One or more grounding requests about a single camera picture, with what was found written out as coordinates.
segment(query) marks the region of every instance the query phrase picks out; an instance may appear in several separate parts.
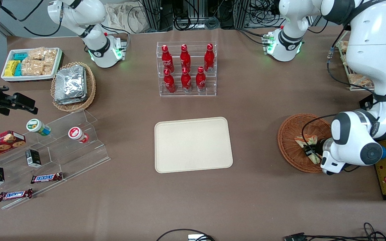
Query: snickers bar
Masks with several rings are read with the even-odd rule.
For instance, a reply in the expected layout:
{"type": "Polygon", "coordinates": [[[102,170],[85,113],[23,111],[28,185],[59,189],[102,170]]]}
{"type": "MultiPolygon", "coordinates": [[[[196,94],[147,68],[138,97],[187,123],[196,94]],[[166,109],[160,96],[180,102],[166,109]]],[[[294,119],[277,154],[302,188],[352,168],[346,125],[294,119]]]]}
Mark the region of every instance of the snickers bar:
{"type": "Polygon", "coordinates": [[[62,179],[63,179],[62,172],[41,175],[41,176],[32,176],[31,184],[35,182],[45,182],[45,181],[54,181],[54,180],[62,180],[62,179]]]}
{"type": "Polygon", "coordinates": [[[16,198],[32,198],[32,188],[26,191],[20,191],[20,192],[1,192],[0,193],[0,202],[12,200],[16,198]]]}

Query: coca-cola bottle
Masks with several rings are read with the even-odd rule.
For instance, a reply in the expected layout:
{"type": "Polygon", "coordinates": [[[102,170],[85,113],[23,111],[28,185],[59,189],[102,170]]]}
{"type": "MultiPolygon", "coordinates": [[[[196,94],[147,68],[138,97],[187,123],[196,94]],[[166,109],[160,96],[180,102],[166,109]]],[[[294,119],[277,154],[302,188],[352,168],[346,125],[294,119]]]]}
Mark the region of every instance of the coca-cola bottle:
{"type": "Polygon", "coordinates": [[[174,72],[174,62],[172,60],[172,55],[168,51],[168,47],[166,45],[162,45],[162,62],[164,63],[165,69],[170,70],[171,73],[174,72]]]}
{"type": "Polygon", "coordinates": [[[205,86],[206,76],[203,73],[203,67],[197,68],[197,75],[196,75],[196,87],[197,91],[199,92],[205,92],[206,86],[205,86]]]}
{"type": "Polygon", "coordinates": [[[170,70],[165,69],[164,74],[165,87],[169,93],[175,93],[177,91],[177,87],[175,86],[174,78],[172,77],[170,70]]]}
{"type": "Polygon", "coordinates": [[[187,45],[183,44],[181,46],[181,55],[180,55],[180,60],[181,60],[181,68],[186,68],[187,72],[190,73],[190,54],[187,51],[187,45]]]}
{"type": "Polygon", "coordinates": [[[205,65],[204,69],[206,72],[213,72],[214,71],[214,51],[213,51],[213,45],[208,43],[206,46],[206,53],[205,53],[205,65]]]}
{"type": "Polygon", "coordinates": [[[183,91],[185,93],[190,93],[192,91],[192,78],[187,72],[187,68],[182,68],[183,75],[181,75],[181,84],[183,85],[183,91]]]}

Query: round wicker basket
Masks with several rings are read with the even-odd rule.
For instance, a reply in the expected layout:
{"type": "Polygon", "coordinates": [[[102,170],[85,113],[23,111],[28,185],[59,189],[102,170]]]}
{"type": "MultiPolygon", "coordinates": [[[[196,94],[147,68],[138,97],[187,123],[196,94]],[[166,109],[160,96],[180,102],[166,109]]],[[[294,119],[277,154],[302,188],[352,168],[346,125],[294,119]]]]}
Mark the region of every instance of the round wicker basket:
{"type": "MultiPolygon", "coordinates": [[[[87,107],[89,107],[90,104],[92,104],[92,101],[95,98],[95,93],[96,93],[95,76],[93,76],[92,70],[90,70],[90,67],[87,66],[87,64],[80,63],[80,62],[73,62],[62,66],[61,69],[70,68],[77,64],[83,66],[86,69],[88,98],[84,102],[78,102],[78,103],[68,104],[68,105],[59,105],[55,101],[53,101],[53,105],[61,111],[75,112],[80,109],[86,109],[87,107]]],[[[56,81],[56,76],[53,76],[52,88],[50,89],[50,94],[52,95],[53,98],[55,98],[55,81],[56,81]]]]}
{"type": "MultiPolygon", "coordinates": [[[[285,119],[278,130],[278,146],[282,155],[287,162],[300,171],[322,172],[320,165],[315,165],[294,140],[296,136],[302,135],[303,126],[317,117],[314,114],[295,114],[285,119]]],[[[317,135],[318,139],[329,138],[331,137],[330,124],[323,119],[318,119],[310,123],[304,133],[317,135]]]]}

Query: brown tabletop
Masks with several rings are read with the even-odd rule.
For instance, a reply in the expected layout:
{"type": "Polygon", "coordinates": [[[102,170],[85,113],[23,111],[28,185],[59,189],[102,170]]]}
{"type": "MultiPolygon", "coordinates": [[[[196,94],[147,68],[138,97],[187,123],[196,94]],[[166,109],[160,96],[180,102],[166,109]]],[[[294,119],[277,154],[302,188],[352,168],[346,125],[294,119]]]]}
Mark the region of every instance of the brown tabletop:
{"type": "MultiPolygon", "coordinates": [[[[0,209],[0,240],[153,241],[177,228],[221,241],[280,240],[297,232],[362,235],[364,222],[386,233],[386,201],[373,167],[333,176],[302,173],[283,159],[276,142],[288,116],[353,110],[368,95],[328,76],[326,56],[339,31],[307,32],[302,51],[288,63],[263,55],[260,45],[234,30],[138,34],[126,60],[109,69],[92,62],[78,37],[8,38],[8,49],[59,47],[64,64],[91,67],[97,93],[88,111],[112,159],[14,209],[0,209]],[[218,41],[217,96],[161,98],[157,41],[207,40],[218,41]],[[214,116],[228,120],[232,167],[156,172],[157,122],[214,116]]],[[[346,80],[338,55],[333,62],[334,74],[346,80]]],[[[43,122],[67,114],[52,105],[49,82],[0,84],[35,99],[43,122]]],[[[0,133],[24,133],[32,117],[24,111],[0,115],[0,133]]],[[[163,240],[187,240],[187,233],[163,240]]]]}

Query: clear acrylic shelf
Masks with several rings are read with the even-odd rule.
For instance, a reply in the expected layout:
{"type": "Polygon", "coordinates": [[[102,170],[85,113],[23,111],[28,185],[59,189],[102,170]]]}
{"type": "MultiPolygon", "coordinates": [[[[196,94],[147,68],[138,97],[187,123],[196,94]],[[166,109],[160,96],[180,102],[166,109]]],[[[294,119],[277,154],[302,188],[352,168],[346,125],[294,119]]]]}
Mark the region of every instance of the clear acrylic shelf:
{"type": "Polygon", "coordinates": [[[162,97],[186,97],[186,96],[216,96],[217,95],[217,42],[216,41],[197,41],[197,42],[158,42],[156,48],[156,62],[157,62],[157,78],[159,81],[159,93],[162,97]],[[206,75],[206,91],[199,92],[196,88],[196,74],[197,68],[204,65],[204,58],[206,53],[206,46],[211,43],[214,48],[214,70],[206,75]],[[181,84],[181,45],[186,44],[188,52],[191,56],[191,72],[192,91],[184,93],[181,84]],[[177,87],[175,93],[170,93],[165,87],[164,82],[164,64],[162,62],[162,46],[167,45],[170,54],[173,57],[175,71],[172,76],[177,87]]]}
{"type": "MultiPolygon", "coordinates": [[[[0,192],[24,191],[32,188],[33,197],[65,183],[73,177],[95,168],[110,160],[104,144],[98,140],[92,123],[96,122],[88,111],[81,110],[68,114],[47,124],[51,129],[48,136],[34,132],[25,134],[26,145],[0,155],[0,167],[4,168],[4,183],[0,192]],[[79,143],[68,136],[72,127],[81,128],[89,135],[86,143],[79,143]],[[26,164],[25,152],[33,149],[40,153],[42,166],[29,167],[26,164]],[[63,172],[63,180],[31,184],[32,176],[63,172]]],[[[1,202],[2,209],[11,209],[28,198],[19,198],[1,202]]]]}

